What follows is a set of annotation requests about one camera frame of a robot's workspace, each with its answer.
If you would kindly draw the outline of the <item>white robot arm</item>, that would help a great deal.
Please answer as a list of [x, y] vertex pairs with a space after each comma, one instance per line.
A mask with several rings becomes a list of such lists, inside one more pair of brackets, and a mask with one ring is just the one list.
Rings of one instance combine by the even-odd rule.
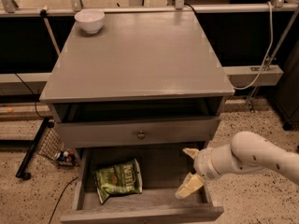
[[222, 147], [183, 148], [193, 159], [195, 173], [188, 173], [175, 193], [185, 199], [206, 180], [219, 179], [227, 174], [255, 174], [272, 170], [299, 185], [299, 155], [280, 148], [266, 138], [252, 132], [240, 132], [230, 144]]

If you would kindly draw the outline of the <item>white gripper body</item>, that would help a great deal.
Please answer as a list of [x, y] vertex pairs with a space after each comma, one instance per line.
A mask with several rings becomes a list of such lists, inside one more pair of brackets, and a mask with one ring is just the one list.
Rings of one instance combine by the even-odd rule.
[[213, 149], [205, 148], [197, 152], [193, 161], [193, 168], [197, 174], [206, 180], [219, 179], [221, 175], [214, 167]]

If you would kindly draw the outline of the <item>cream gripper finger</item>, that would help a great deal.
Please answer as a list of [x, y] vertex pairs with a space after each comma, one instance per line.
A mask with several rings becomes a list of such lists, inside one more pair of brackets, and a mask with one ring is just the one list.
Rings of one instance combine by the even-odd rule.
[[201, 187], [204, 186], [205, 180], [199, 174], [188, 173], [175, 193], [177, 199], [185, 199]]
[[189, 148], [189, 147], [183, 148], [182, 151], [186, 155], [188, 155], [189, 157], [191, 157], [193, 160], [196, 158], [197, 154], [199, 153], [199, 150], [197, 148]]

